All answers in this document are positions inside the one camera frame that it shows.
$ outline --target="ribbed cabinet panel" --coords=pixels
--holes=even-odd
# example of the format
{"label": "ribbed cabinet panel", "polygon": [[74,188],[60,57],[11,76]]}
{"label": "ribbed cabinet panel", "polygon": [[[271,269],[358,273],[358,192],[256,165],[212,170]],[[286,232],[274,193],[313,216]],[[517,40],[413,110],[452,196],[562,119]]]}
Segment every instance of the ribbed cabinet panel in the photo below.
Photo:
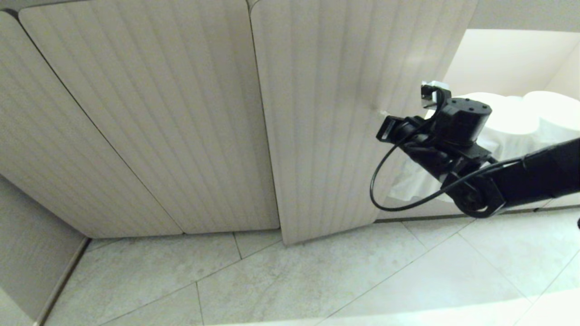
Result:
{"label": "ribbed cabinet panel", "polygon": [[[386,110],[421,114],[475,0],[259,0],[251,11],[282,235],[287,244],[373,222],[368,186]],[[377,180],[376,192],[396,171]]]}
{"label": "ribbed cabinet panel", "polygon": [[20,16],[186,233],[279,226],[244,0],[94,0]]}
{"label": "ribbed cabinet panel", "polygon": [[182,233],[4,12],[0,153],[2,175],[89,237]]}

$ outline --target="cabinet door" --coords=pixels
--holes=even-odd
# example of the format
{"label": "cabinet door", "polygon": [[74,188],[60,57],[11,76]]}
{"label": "cabinet door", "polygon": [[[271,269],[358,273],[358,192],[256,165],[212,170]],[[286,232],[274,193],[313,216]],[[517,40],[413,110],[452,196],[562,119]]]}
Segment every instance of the cabinet door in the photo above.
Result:
{"label": "cabinet door", "polygon": [[5,12],[0,153],[2,175],[89,237],[182,232]]}
{"label": "cabinet door", "polygon": [[94,0],[20,17],[186,233],[279,226],[244,0]]}
{"label": "cabinet door", "polygon": [[[254,4],[252,30],[285,243],[376,219],[368,186],[390,147],[375,139],[384,119],[377,111],[421,113],[421,80],[443,78],[476,4]],[[395,173],[385,167],[384,175]],[[387,184],[377,180],[377,193],[386,194]]]}

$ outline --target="grout line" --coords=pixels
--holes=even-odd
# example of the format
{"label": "grout line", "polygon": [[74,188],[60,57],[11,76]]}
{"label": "grout line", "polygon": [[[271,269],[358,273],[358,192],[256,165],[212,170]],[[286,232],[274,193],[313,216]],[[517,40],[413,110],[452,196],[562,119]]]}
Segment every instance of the grout line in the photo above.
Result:
{"label": "grout line", "polygon": [[528,298],[527,295],[523,294],[523,292],[509,279],[507,278],[494,264],[492,264],[490,262],[489,259],[487,259],[487,257],[485,255],[483,255],[483,253],[481,253],[471,242],[469,242],[465,237],[463,237],[461,234],[458,234],[458,236],[461,237],[461,239],[465,240],[465,242],[467,242],[467,244],[469,244],[481,257],[483,257],[483,259],[485,259],[485,261],[491,265],[491,267],[493,267],[501,276],[503,276],[503,278],[508,281],[509,284],[511,284],[514,289],[517,290],[517,292],[523,296],[526,300],[528,300],[528,302],[530,303],[530,305],[533,304],[533,302]]}
{"label": "grout line", "polygon": [[314,326],[317,326],[319,324],[321,324],[322,322],[324,322],[325,320],[331,318],[332,316],[334,316],[336,313],[338,313],[339,311],[341,311],[342,309],[344,309],[346,306],[350,305],[351,303],[355,302],[356,300],[358,300],[360,297],[362,297],[363,295],[366,295],[367,293],[371,292],[374,288],[378,287],[379,285],[383,284],[384,282],[386,282],[388,279],[390,279],[391,277],[395,276],[396,274],[398,274],[400,271],[404,270],[405,268],[407,268],[407,266],[413,264],[414,262],[416,262],[417,260],[419,260],[421,257],[427,255],[430,251],[434,250],[435,248],[439,247],[439,245],[441,245],[442,243],[446,242],[447,239],[445,239],[445,241],[441,242],[440,244],[436,245],[435,247],[428,249],[427,251],[425,251],[424,253],[422,253],[421,255],[419,255],[417,258],[413,259],[412,261],[410,261],[408,264],[406,264],[405,266],[401,267],[401,269],[397,270],[396,272],[394,272],[393,274],[389,275],[386,279],[382,280],[381,282],[378,282],[376,285],[374,285],[373,287],[371,287],[370,289],[366,290],[364,293],[362,293],[361,295],[357,296],[356,298],[354,298],[353,300],[349,301],[347,304],[345,304],[344,306],[338,308],[336,311],[334,311],[333,313],[331,313],[330,315],[328,315],[328,317],[322,319],[320,322],[316,323]]}
{"label": "grout line", "polygon": [[423,243],[423,241],[421,241],[421,240],[419,239],[419,237],[417,237],[417,236],[415,235],[415,233],[413,233],[413,231],[411,231],[411,229],[409,229],[409,228],[408,228],[408,227],[405,225],[405,223],[401,222],[401,224],[402,224],[402,225],[405,227],[405,229],[407,229],[407,231],[409,231],[409,232],[410,232],[410,233],[413,235],[413,237],[415,237],[415,239],[417,239],[417,241],[419,241],[419,243],[420,243],[420,244],[422,244],[422,245],[423,245],[423,247],[425,248],[425,250],[429,250],[429,248],[427,248],[427,246],[426,246],[426,245]]}
{"label": "grout line", "polygon": [[59,300],[60,295],[63,293],[64,288],[66,287],[68,281],[73,275],[74,270],[77,268],[82,257],[85,255],[89,243],[90,238],[85,237],[81,241],[77,250],[71,257],[71,259],[68,261],[67,266],[64,269],[64,273],[60,276],[59,280],[55,284],[55,287],[52,289],[50,296],[48,297],[48,300],[46,301],[45,306],[42,308],[34,325],[44,325],[46,323],[46,321],[50,316],[50,313],[52,312],[52,310],[56,305],[56,302]]}
{"label": "grout line", "polygon": [[234,237],[235,247],[238,248],[238,254],[240,255],[240,260],[242,260],[242,252],[240,251],[240,246],[238,245],[238,240],[235,238],[235,232],[232,232],[231,235]]}
{"label": "grout line", "polygon": [[205,325],[205,321],[204,321],[204,312],[201,310],[201,296],[200,296],[200,288],[197,285],[197,282],[195,282],[195,290],[197,291],[197,302],[200,304],[200,315],[201,315],[201,324]]}
{"label": "grout line", "polygon": [[[260,252],[260,251],[262,251],[262,250],[264,250],[264,249],[266,249],[266,248],[268,248],[268,247],[272,247],[273,245],[275,245],[275,244],[277,244],[277,243],[279,243],[279,242],[281,242],[281,241],[282,241],[282,240],[276,241],[275,243],[273,243],[273,244],[271,244],[271,245],[268,245],[268,246],[266,246],[266,247],[264,247],[264,248],[262,248],[262,249],[260,249],[260,250],[258,250],[258,251],[256,251],[256,252],[252,253],[251,255],[248,255],[247,257],[250,257],[250,256],[252,256],[252,255],[254,255],[254,254],[256,254],[256,253],[258,253],[258,252]],[[214,275],[215,273],[217,273],[217,272],[219,272],[219,271],[221,271],[221,270],[224,270],[224,269],[226,269],[226,268],[228,268],[228,267],[230,267],[230,266],[232,266],[232,265],[234,265],[234,264],[236,264],[236,263],[239,263],[240,261],[242,261],[242,260],[236,260],[235,262],[233,262],[233,263],[231,263],[231,264],[229,264],[229,265],[226,265],[226,266],[224,266],[224,267],[222,267],[222,268],[220,268],[220,269],[218,269],[218,270],[216,270],[216,271],[212,272],[211,274],[208,274],[208,275],[206,275],[206,276],[203,276],[202,278],[200,278],[200,279],[199,279],[199,280],[197,280],[197,281],[194,281],[194,282],[188,283],[187,285],[184,285],[184,286],[180,287],[179,289],[176,289],[176,290],[174,290],[174,291],[172,291],[172,292],[170,292],[170,293],[168,293],[168,294],[166,294],[166,295],[160,296],[159,298],[157,298],[157,299],[155,299],[155,300],[153,300],[153,301],[151,301],[151,302],[148,302],[148,303],[146,303],[145,305],[139,306],[138,308],[135,308],[135,309],[133,309],[133,310],[131,310],[131,311],[128,311],[128,312],[126,312],[126,313],[124,313],[124,314],[122,314],[122,315],[120,315],[120,316],[118,316],[118,317],[115,317],[115,318],[113,318],[113,319],[107,320],[106,322],[104,322],[104,323],[100,324],[99,326],[105,326],[107,323],[110,323],[111,321],[113,321],[113,320],[115,320],[115,319],[119,319],[119,318],[121,318],[121,317],[123,317],[123,316],[125,316],[125,315],[128,315],[128,314],[132,313],[133,311],[139,310],[139,309],[141,309],[142,307],[145,307],[145,306],[148,306],[148,305],[150,305],[150,304],[152,304],[152,303],[154,303],[154,302],[157,302],[157,301],[159,301],[159,300],[161,300],[161,299],[163,299],[163,298],[165,298],[165,297],[167,297],[167,296],[169,296],[169,295],[172,295],[172,294],[174,294],[175,292],[177,292],[177,291],[179,291],[179,290],[181,290],[181,289],[184,289],[184,288],[187,288],[187,287],[189,287],[189,286],[193,285],[194,283],[195,283],[195,288],[196,288],[196,290],[197,290],[198,299],[200,300],[200,311],[201,311],[201,297],[200,297],[200,292],[199,292],[199,286],[198,286],[198,283],[199,283],[201,280],[204,280],[204,279],[206,279],[206,278],[208,278],[208,277],[210,277],[210,276]]]}
{"label": "grout line", "polygon": [[102,246],[100,246],[100,247],[98,247],[98,248],[95,248],[95,249],[88,250],[88,251],[86,251],[85,253],[90,253],[90,252],[93,252],[93,251],[97,251],[97,250],[99,250],[99,249],[101,249],[101,248],[104,248],[104,247],[106,247],[106,246],[108,246],[108,245],[110,245],[110,244],[113,244],[113,243],[115,243],[115,242],[117,242],[117,241],[119,241],[119,240],[121,240],[121,239],[124,239],[124,238],[117,238],[117,239],[115,239],[115,241],[109,242],[108,244],[102,245]]}
{"label": "grout line", "polygon": [[456,232],[454,232],[453,234],[451,234],[451,235],[449,236],[449,238],[451,238],[452,236],[454,236],[454,235],[456,235],[456,234],[457,234],[458,236],[461,236],[461,234],[459,234],[459,232],[463,231],[463,229],[465,229],[466,227],[470,226],[472,223],[474,223],[474,222],[475,222],[475,221],[477,221],[477,220],[478,220],[478,219],[473,219],[471,222],[469,222],[469,223],[465,224],[465,225],[464,225],[464,226],[462,226],[462,227],[461,227],[459,230],[457,230]]}
{"label": "grout line", "polygon": [[543,205],[542,205],[542,207],[535,208],[535,209],[533,210],[533,212],[534,212],[534,213],[537,213],[537,212],[540,212],[540,211],[542,211],[542,209],[543,209],[544,207],[548,206],[548,205],[549,205],[551,202],[553,202],[553,201],[554,201],[554,199],[555,199],[555,198],[551,198],[551,199],[550,199],[550,200],[548,200],[548,201],[547,201],[545,204],[543,204]]}
{"label": "grout line", "polygon": [[122,315],[120,315],[120,316],[117,316],[117,317],[115,317],[115,318],[113,318],[113,319],[107,320],[107,321],[105,321],[104,323],[102,323],[102,324],[99,324],[99,326],[106,326],[108,323],[112,322],[113,320],[117,320],[117,319],[119,319],[119,318],[121,318],[121,317],[127,316],[128,314],[131,314],[131,313],[133,313],[133,312],[135,312],[135,311],[137,311],[137,310],[139,310],[139,309],[141,309],[141,308],[144,308],[144,307],[146,307],[146,306],[148,306],[148,305],[150,305],[150,304],[152,304],[152,303],[155,303],[155,302],[157,302],[157,301],[159,301],[159,300],[161,300],[161,299],[165,299],[165,298],[167,298],[168,296],[170,296],[170,295],[173,295],[175,292],[177,292],[177,291],[180,291],[180,290],[183,290],[183,289],[185,289],[185,288],[187,288],[187,287],[189,287],[189,286],[193,285],[194,283],[196,283],[196,282],[189,283],[189,284],[187,284],[187,285],[185,285],[185,286],[183,286],[183,287],[180,287],[179,289],[176,289],[176,290],[174,290],[174,291],[172,291],[172,292],[170,292],[170,293],[168,293],[168,294],[162,295],[162,296],[160,296],[159,298],[157,298],[157,299],[155,299],[155,300],[153,300],[153,301],[151,301],[151,302],[147,302],[147,303],[145,303],[144,305],[142,305],[142,306],[139,306],[139,307],[137,307],[137,308],[135,308],[135,309],[133,309],[133,310],[131,310],[131,311],[128,311],[128,312],[126,312],[126,313],[124,313],[124,314],[122,314]]}
{"label": "grout line", "polygon": [[580,250],[577,251],[574,256],[572,256],[572,259],[570,259],[570,261],[566,264],[566,266],[564,266],[564,268],[562,268],[562,270],[558,273],[558,275],[550,282],[550,284],[548,284],[548,286],[542,291],[542,293],[540,295],[538,295],[538,298],[536,299],[536,301],[532,302],[532,304],[528,307],[528,309],[526,309],[521,316],[516,320],[515,323],[513,323],[513,325],[517,325],[517,323],[520,322],[520,320],[522,318],[524,318],[524,316],[530,311],[532,310],[532,308],[535,306],[536,303],[538,303],[538,301],[542,298],[542,296],[546,293],[546,291],[552,286],[552,284],[558,279],[558,277],[560,277],[560,275],[564,272],[564,270],[566,268],[568,268],[568,265],[570,265],[572,263],[572,261],[576,258],[576,256],[580,253]]}
{"label": "grout line", "polygon": [[273,245],[277,244],[278,242],[282,242],[282,240],[278,240],[278,241],[274,242],[273,244],[269,244],[269,245],[265,246],[264,248],[262,248],[262,249],[260,249],[260,250],[258,250],[258,251],[256,251],[256,252],[250,253],[248,256],[244,257],[244,259],[246,259],[246,258],[248,258],[248,257],[250,257],[250,256],[252,256],[252,255],[255,255],[255,254],[257,254],[258,252],[260,252],[260,251],[263,251],[263,250],[265,250],[265,249],[267,249],[267,248],[270,248],[270,247],[272,247]]}

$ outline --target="black cable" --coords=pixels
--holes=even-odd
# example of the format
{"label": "black cable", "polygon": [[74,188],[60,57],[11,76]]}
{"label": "black cable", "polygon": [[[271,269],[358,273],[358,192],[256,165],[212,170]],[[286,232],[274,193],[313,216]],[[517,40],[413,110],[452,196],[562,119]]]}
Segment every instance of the black cable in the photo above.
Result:
{"label": "black cable", "polygon": [[445,94],[443,94],[443,92],[439,93],[440,96],[437,96],[437,98],[441,99],[441,101],[437,101],[437,109],[435,110],[435,114],[433,114],[433,116],[428,119],[424,124],[422,124],[421,126],[419,126],[415,131],[413,131],[412,133],[410,133],[409,135],[407,135],[405,138],[401,139],[399,142],[397,142],[393,148],[391,148],[387,154],[383,157],[383,159],[380,161],[379,165],[376,167],[375,169],[375,173],[372,175],[372,179],[371,179],[371,186],[369,188],[369,192],[371,194],[371,201],[373,204],[375,204],[375,206],[383,211],[387,211],[387,212],[400,212],[400,211],[405,211],[407,209],[411,209],[414,207],[417,207],[419,205],[422,205],[430,200],[435,199],[436,197],[450,191],[451,189],[457,187],[458,185],[460,185],[461,183],[464,183],[465,181],[467,181],[470,178],[473,178],[475,176],[478,176],[486,171],[489,171],[493,168],[496,168],[498,166],[504,166],[506,164],[511,164],[511,163],[515,163],[518,161],[523,161],[523,159],[525,158],[525,156],[521,156],[521,157],[517,157],[517,158],[512,158],[509,160],[505,160],[502,162],[498,162],[496,159],[494,158],[490,158],[488,160],[488,162],[492,163],[484,168],[481,168],[477,171],[474,171],[472,173],[467,174],[466,176],[463,176],[461,178],[459,178],[458,180],[452,182],[451,184],[445,186],[444,188],[439,189],[439,191],[436,191],[435,193],[421,199],[418,200],[412,204],[409,205],[405,205],[405,206],[401,206],[401,207],[384,207],[381,204],[379,204],[378,202],[376,202],[375,200],[375,195],[374,195],[374,188],[375,188],[375,179],[376,176],[379,174],[380,168],[383,166],[383,164],[385,163],[385,161],[389,158],[389,156],[391,156],[391,154],[404,142],[406,142],[409,138],[413,137],[414,135],[416,135],[422,128],[424,128],[425,126],[429,125],[432,121],[433,118],[435,117],[435,115],[441,110],[441,108],[443,107],[443,104],[445,103]]}
{"label": "black cable", "polygon": [[442,195],[442,194],[450,191],[451,189],[457,187],[461,183],[464,183],[468,179],[473,178],[475,176],[478,176],[478,175],[482,174],[483,172],[489,171],[489,170],[491,170],[493,168],[496,168],[498,166],[504,166],[506,164],[520,162],[520,161],[523,161],[523,159],[525,158],[525,156],[520,156],[520,157],[517,157],[517,158],[512,158],[512,159],[509,159],[509,160],[505,160],[505,161],[497,162],[497,163],[494,163],[494,164],[490,164],[490,165],[488,165],[488,166],[486,166],[484,168],[481,168],[481,169],[479,169],[477,171],[473,171],[472,173],[469,173],[466,176],[463,176],[463,177],[459,178],[458,180],[452,182],[448,186],[445,186],[444,188],[439,189],[439,191],[437,191],[437,192],[435,192],[435,193],[433,193],[433,194],[431,194],[431,195],[429,195],[429,196],[427,196],[427,197],[425,197],[425,198],[423,198],[421,200],[418,200],[418,201],[416,201],[416,202],[414,202],[412,204],[405,205],[405,206],[401,206],[401,207],[384,207],[384,206],[381,206],[378,202],[376,202],[375,196],[373,194],[374,187],[375,187],[375,178],[376,178],[377,174],[379,173],[379,170],[382,167],[383,163],[385,163],[385,161],[391,155],[391,153],[393,152],[393,150],[395,148],[396,147],[393,146],[393,148],[391,148],[391,150],[387,153],[387,155],[385,155],[385,157],[383,157],[383,160],[381,160],[379,166],[376,167],[375,173],[372,175],[372,179],[371,179],[371,188],[370,188],[371,201],[372,201],[373,204],[375,204],[375,206],[377,208],[379,208],[379,209],[381,209],[383,211],[387,211],[387,212],[399,212],[399,211],[405,211],[407,209],[411,209],[411,208],[417,207],[417,206],[422,205],[422,204],[424,204],[424,203],[426,203],[426,202],[428,202],[430,200],[435,199],[436,197],[438,197],[438,196],[440,196],[440,195]]}

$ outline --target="baseboard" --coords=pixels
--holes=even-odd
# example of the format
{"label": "baseboard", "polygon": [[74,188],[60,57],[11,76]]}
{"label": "baseboard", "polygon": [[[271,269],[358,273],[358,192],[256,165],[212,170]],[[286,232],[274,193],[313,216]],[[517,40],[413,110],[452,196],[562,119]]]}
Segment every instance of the baseboard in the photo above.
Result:
{"label": "baseboard", "polygon": [[37,317],[36,322],[34,322],[34,326],[44,325],[46,319],[48,318],[48,314],[55,306],[57,299],[59,298],[61,292],[63,292],[64,286],[66,285],[68,279],[73,273],[79,260],[81,260],[82,255],[85,253],[86,247],[89,245],[89,240],[90,240],[89,238],[84,238],[79,244],[74,255],[69,260],[67,267],[64,269],[64,273],[60,276],[58,282],[55,285],[55,288],[52,289],[52,292],[50,293],[50,296],[48,297],[45,306],[42,308],[42,311],[40,315]]}
{"label": "baseboard", "polygon": [[[580,208],[580,205],[548,207],[548,208],[540,207],[540,208],[514,209],[514,210],[511,210],[511,211],[505,211],[505,212],[501,213],[501,215],[517,214],[517,213],[526,213],[526,212],[549,212],[549,211],[558,211],[560,209],[571,209],[571,208]],[[374,221],[374,223],[442,220],[442,219],[457,219],[457,218],[466,218],[466,217],[467,217],[467,215],[465,215],[465,214],[436,215],[436,216],[417,216],[417,217],[414,217],[414,218],[377,219],[377,220]]]}

